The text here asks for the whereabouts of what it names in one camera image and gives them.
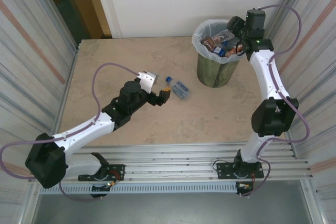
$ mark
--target marble surface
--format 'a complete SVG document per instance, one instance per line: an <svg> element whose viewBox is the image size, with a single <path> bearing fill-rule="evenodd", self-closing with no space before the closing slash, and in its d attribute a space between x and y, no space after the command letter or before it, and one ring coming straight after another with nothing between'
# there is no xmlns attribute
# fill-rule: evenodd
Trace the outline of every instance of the marble surface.
<svg viewBox="0 0 336 224"><path fill-rule="evenodd" d="M247 141L251 115L261 102L252 66L244 58L232 78L221 88L209 88L197 78L197 52L191 37L83 40L66 102L60 132L97 112L91 95L94 71L105 62L115 62L160 77L153 90L166 87L165 78L180 79L192 92L181 101L174 93L163 106L145 104L131 121L90 145L137 145ZM134 75L114 66L101 69L96 95L104 107L119 95Z"/></svg>

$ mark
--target trash can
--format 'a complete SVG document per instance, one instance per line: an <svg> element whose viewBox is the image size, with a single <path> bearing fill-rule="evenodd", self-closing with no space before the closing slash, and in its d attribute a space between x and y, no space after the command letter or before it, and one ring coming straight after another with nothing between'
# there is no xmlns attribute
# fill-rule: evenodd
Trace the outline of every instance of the trash can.
<svg viewBox="0 0 336 224"><path fill-rule="evenodd" d="M221 58L202 45L201 41L204 39L211 38L225 30L227 23L228 20L225 19L206 20L196 28L192 37L192 43L198 52L197 77L201 83L211 88L219 88L227 84L239 61L245 55L231 55L228 58ZM238 39L229 40L228 43L234 47L238 43Z"/></svg>

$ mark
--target trash bag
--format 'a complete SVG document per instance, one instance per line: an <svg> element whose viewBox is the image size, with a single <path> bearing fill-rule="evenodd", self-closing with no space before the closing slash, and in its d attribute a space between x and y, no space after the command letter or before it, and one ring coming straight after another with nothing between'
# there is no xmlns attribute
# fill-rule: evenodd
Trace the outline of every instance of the trash bag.
<svg viewBox="0 0 336 224"><path fill-rule="evenodd" d="M211 38L213 35L220 33L221 31L226 29L226 25L229 21L226 19L209 19L202 22L194 31L192 37L192 43L196 49L196 51L202 55L203 57L216 61L218 63L224 64L234 61L239 61L245 54L238 56L238 55L231 55L228 58L226 57L219 57L217 54L214 54L202 45L201 41L206 38ZM231 39L228 41L228 46L235 47L238 43L238 39Z"/></svg>

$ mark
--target water bottle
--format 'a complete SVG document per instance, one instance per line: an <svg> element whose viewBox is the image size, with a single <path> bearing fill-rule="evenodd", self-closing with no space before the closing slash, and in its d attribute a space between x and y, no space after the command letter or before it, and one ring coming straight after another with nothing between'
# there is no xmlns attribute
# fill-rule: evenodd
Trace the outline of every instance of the water bottle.
<svg viewBox="0 0 336 224"><path fill-rule="evenodd" d="M172 79L170 76L167 77L166 82L181 100L186 100L189 98L190 90L185 85L183 85L182 82L176 79Z"/></svg>

